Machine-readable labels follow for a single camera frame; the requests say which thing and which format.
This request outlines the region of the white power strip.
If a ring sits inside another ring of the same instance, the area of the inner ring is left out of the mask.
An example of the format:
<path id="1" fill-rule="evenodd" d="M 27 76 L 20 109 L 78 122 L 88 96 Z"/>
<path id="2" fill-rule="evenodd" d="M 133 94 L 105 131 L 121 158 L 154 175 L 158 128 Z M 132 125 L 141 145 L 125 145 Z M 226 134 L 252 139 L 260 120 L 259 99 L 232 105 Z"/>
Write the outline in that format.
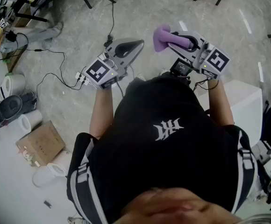
<path id="1" fill-rule="evenodd" d="M 76 78 L 76 80 L 78 82 L 81 82 L 83 85 L 88 85 L 89 84 L 89 79 L 80 72 L 76 73 L 75 78 Z"/>

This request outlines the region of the person's black t-shirt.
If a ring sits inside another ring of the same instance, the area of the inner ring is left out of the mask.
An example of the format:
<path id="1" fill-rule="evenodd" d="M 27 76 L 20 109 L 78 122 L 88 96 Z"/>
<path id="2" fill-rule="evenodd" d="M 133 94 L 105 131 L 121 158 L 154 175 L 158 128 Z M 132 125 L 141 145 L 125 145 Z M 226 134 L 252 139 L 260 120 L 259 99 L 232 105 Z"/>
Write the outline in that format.
<path id="1" fill-rule="evenodd" d="M 79 217 L 72 224 L 113 224 L 138 195 L 187 189 L 235 215 L 257 175 L 244 130 L 218 125 L 188 80 L 169 74 L 127 87 L 98 140 L 80 133 L 67 179 Z"/>

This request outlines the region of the white cylindrical appliance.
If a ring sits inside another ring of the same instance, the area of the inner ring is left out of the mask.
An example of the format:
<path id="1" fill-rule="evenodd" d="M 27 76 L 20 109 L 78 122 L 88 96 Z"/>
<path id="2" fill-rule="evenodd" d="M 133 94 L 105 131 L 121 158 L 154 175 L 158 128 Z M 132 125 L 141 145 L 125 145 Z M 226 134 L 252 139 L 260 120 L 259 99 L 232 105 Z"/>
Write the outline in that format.
<path id="1" fill-rule="evenodd" d="M 25 90 L 26 79 L 22 74 L 5 76 L 0 85 L 0 101 L 12 95 L 21 95 Z"/>

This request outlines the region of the purple cloth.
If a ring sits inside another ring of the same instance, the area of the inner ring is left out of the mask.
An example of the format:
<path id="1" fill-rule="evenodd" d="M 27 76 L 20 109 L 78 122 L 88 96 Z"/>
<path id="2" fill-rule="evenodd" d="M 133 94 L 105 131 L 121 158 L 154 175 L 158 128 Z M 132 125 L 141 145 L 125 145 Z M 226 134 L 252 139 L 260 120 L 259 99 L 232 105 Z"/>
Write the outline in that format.
<path id="1" fill-rule="evenodd" d="M 168 43 L 174 43 L 186 49 L 192 49 L 194 47 L 194 44 L 188 38 L 172 34 L 169 25 L 161 25 L 153 34 L 155 51 L 161 52 L 165 50 L 169 46 Z"/>

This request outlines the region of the person's left forearm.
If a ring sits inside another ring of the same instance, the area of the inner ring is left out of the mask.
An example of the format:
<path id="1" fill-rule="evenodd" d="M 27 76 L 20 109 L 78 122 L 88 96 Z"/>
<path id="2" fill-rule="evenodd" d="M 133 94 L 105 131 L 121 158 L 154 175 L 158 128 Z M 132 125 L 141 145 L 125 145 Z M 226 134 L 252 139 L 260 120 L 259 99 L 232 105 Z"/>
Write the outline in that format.
<path id="1" fill-rule="evenodd" d="M 114 120 L 112 88 L 97 90 L 89 134 L 100 139 Z"/>

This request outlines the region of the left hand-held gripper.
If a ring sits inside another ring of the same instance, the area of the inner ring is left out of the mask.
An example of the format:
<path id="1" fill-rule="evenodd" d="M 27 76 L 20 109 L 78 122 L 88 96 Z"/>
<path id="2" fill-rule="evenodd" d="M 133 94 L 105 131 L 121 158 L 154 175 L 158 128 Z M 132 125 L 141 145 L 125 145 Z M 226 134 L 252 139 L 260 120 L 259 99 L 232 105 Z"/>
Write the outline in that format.
<path id="1" fill-rule="evenodd" d="M 127 76 L 126 67 L 137 58 L 143 47 L 142 39 L 116 39 L 86 66 L 83 75 L 96 88 L 106 89 Z"/>

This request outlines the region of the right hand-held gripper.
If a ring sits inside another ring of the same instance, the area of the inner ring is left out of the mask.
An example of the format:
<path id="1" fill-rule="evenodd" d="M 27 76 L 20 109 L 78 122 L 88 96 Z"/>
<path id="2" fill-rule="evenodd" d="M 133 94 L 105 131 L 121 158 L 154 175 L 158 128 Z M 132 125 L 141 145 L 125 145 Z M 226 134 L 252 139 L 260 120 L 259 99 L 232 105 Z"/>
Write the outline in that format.
<path id="1" fill-rule="evenodd" d="M 182 38 L 187 38 L 193 46 L 201 48 L 187 49 L 174 43 L 168 43 L 169 48 L 181 58 L 187 59 L 197 73 L 210 79 L 219 80 L 226 67 L 230 64 L 230 58 L 219 48 L 205 41 L 205 38 L 193 31 L 175 31 L 172 33 Z"/>

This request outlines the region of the white cylindrical roll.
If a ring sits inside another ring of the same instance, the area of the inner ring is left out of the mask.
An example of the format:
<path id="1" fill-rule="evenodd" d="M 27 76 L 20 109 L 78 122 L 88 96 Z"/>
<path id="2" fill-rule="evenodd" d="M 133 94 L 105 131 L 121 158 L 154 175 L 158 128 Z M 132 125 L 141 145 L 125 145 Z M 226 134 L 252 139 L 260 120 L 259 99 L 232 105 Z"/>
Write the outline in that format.
<path id="1" fill-rule="evenodd" d="M 32 183 L 37 188 L 47 186 L 56 178 L 66 178 L 69 173 L 69 166 L 72 154 L 68 151 L 61 151 L 46 166 L 40 166 L 32 176 Z"/>
<path id="2" fill-rule="evenodd" d="M 24 136 L 29 134 L 43 120 L 41 112 L 36 109 L 21 114 L 16 120 L 10 123 L 9 129 L 13 136 Z"/>

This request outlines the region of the black helmet device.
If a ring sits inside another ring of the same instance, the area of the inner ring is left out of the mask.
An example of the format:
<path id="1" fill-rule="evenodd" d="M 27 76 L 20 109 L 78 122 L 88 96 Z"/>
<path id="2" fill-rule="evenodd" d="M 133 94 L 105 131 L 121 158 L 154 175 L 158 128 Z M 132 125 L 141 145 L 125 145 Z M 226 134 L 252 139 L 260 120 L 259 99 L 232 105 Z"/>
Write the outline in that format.
<path id="1" fill-rule="evenodd" d="M 0 128 L 17 119 L 20 115 L 35 110 L 37 98 L 33 92 L 12 95 L 0 101 Z"/>

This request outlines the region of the person's right forearm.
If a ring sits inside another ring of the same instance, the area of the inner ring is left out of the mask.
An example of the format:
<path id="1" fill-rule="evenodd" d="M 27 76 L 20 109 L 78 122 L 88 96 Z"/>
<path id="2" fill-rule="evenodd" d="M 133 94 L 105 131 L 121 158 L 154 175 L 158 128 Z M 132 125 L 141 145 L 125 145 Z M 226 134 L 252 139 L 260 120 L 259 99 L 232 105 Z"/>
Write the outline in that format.
<path id="1" fill-rule="evenodd" d="M 227 95 L 221 80 L 208 80 L 210 117 L 220 126 L 234 124 L 234 119 Z"/>

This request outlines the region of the brown cardboard box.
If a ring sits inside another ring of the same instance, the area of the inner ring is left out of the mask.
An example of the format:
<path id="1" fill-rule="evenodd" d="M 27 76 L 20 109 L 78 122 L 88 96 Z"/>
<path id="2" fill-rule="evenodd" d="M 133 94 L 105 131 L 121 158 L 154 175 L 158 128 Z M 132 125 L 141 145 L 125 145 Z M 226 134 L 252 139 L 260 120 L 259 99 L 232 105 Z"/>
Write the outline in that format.
<path id="1" fill-rule="evenodd" d="M 39 126 L 16 142 L 19 153 L 29 165 L 46 166 L 65 147 L 65 143 L 51 121 Z"/>

